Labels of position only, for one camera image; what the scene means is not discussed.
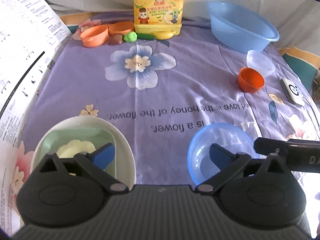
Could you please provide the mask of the cream flower-shaped plate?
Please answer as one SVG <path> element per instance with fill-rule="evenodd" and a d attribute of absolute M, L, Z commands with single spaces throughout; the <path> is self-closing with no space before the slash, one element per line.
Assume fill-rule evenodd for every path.
<path fill-rule="evenodd" d="M 73 158 L 78 153 L 93 153 L 95 150 L 95 146 L 90 141 L 72 140 L 59 147 L 56 154 L 59 158 Z"/>

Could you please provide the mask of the small blue plastic bowl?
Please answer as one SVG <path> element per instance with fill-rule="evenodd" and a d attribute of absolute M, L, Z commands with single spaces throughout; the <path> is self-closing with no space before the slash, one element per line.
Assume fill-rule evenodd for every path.
<path fill-rule="evenodd" d="M 195 185 L 220 172 L 210 160 L 212 144 L 219 144 L 233 154 L 242 152 L 260 158 L 253 148 L 253 140 L 242 129 L 227 123 L 210 124 L 195 134 L 188 148 L 188 170 Z"/>

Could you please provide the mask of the green square plate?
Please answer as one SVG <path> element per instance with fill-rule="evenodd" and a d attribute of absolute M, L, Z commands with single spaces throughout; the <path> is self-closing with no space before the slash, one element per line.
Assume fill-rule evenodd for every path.
<path fill-rule="evenodd" d="M 90 141 L 95 146 L 96 150 L 109 142 L 114 144 L 116 148 L 116 142 L 113 135 L 102 128 L 76 127 L 56 129 L 48 132 L 48 134 L 39 142 L 35 151 L 32 168 L 35 168 L 47 153 L 57 153 L 59 147 L 72 140 Z"/>

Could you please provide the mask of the small orange bowl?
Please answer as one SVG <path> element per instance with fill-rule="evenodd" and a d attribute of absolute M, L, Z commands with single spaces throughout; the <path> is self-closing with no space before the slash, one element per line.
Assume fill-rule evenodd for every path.
<path fill-rule="evenodd" d="M 256 70 L 244 67 L 239 70 L 238 85 L 243 92 L 256 93 L 264 87 L 265 80 Z"/>

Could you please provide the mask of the clear plastic bowl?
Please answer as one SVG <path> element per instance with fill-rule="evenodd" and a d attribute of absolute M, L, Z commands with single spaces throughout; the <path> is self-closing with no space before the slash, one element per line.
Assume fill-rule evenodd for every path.
<path fill-rule="evenodd" d="M 266 54 L 255 50 L 247 52 L 246 63 L 247 67 L 256 70 L 263 78 L 270 76 L 276 69 Z"/>

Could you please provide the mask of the white small device box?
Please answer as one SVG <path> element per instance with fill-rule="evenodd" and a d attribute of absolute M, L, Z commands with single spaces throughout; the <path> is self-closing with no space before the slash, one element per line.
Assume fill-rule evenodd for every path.
<path fill-rule="evenodd" d="M 303 97 L 295 83 L 286 78 L 282 78 L 280 82 L 289 102 L 291 102 L 295 106 L 303 107 Z"/>

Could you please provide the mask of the purple floral tablecloth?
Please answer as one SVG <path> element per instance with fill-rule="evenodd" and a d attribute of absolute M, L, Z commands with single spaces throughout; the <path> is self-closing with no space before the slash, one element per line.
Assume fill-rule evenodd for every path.
<path fill-rule="evenodd" d="M 238 85 L 246 55 L 222 45 L 207 21 L 185 21 L 167 41 L 85 48 L 70 40 L 26 118 L 22 140 L 35 151 L 62 120 L 91 115 L 123 133 L 136 161 L 137 182 L 189 184 L 187 150 L 202 127 L 225 122 L 252 139 L 319 139 L 319 111 L 274 46 L 265 54 L 275 71 L 253 94 Z M 295 83 L 304 106 L 281 85 Z"/>

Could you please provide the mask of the orange measuring cup front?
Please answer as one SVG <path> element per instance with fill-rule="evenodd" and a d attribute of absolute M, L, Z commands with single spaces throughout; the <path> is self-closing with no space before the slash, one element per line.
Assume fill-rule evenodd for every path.
<path fill-rule="evenodd" d="M 104 44 L 108 40 L 108 27 L 96 25 L 83 31 L 80 35 L 84 47 L 93 48 Z"/>

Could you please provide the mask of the orange measuring cup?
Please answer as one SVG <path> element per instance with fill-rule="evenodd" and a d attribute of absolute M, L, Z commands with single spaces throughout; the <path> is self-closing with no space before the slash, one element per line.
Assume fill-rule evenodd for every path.
<path fill-rule="evenodd" d="M 83 31 L 80 35 L 84 47 L 93 48 L 104 44 L 108 40 L 108 27 L 96 25 Z"/>
<path fill-rule="evenodd" d="M 110 35 L 115 35 L 115 34 L 125 35 L 132 31 L 135 31 L 135 25 L 133 22 L 129 22 L 129 21 L 117 22 L 108 26 L 108 32 Z"/>

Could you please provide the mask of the green toy ball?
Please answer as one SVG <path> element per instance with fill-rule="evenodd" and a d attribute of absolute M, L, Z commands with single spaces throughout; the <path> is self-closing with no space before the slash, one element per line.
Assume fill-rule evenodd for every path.
<path fill-rule="evenodd" d="M 137 34 L 134 31 L 131 31 L 123 36 L 123 40 L 128 43 L 134 43 L 137 39 Z"/>

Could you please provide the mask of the green toy cucumber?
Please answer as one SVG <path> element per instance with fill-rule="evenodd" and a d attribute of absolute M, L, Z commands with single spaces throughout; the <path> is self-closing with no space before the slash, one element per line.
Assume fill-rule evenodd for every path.
<path fill-rule="evenodd" d="M 137 33 L 137 39 L 138 40 L 149 40 L 149 41 L 152 41 L 152 40 L 155 40 L 156 37 L 155 37 L 155 35 L 152 35 L 152 34 Z"/>

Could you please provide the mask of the large blue plastic basin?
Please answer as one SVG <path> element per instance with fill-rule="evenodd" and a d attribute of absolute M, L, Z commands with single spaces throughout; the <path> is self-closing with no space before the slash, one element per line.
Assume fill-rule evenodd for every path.
<path fill-rule="evenodd" d="M 208 2 L 213 35 L 225 46 L 241 53 L 263 51 L 280 38 L 277 29 L 258 13 L 233 3 Z"/>

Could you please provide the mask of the orange measuring cup rear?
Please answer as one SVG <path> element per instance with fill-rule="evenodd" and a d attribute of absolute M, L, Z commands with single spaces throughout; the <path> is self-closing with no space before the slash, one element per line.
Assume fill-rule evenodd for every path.
<path fill-rule="evenodd" d="M 129 21 L 117 22 L 108 26 L 108 32 L 110 35 L 115 35 L 115 34 L 125 35 L 132 31 L 135 31 L 135 25 L 133 22 L 129 22 Z"/>

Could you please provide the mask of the yellow toy lemon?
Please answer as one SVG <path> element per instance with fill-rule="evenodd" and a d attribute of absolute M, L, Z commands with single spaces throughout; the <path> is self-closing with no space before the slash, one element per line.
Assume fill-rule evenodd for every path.
<path fill-rule="evenodd" d="M 168 40 L 175 36 L 174 31 L 158 31 L 153 34 L 157 40 Z"/>

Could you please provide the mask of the yellow detergent bottle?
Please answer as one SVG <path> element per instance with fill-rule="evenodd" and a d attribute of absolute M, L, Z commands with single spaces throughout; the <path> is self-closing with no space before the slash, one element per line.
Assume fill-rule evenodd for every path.
<path fill-rule="evenodd" d="M 174 31 L 180 34 L 184 0 L 133 0 L 135 31 L 154 34 Z"/>

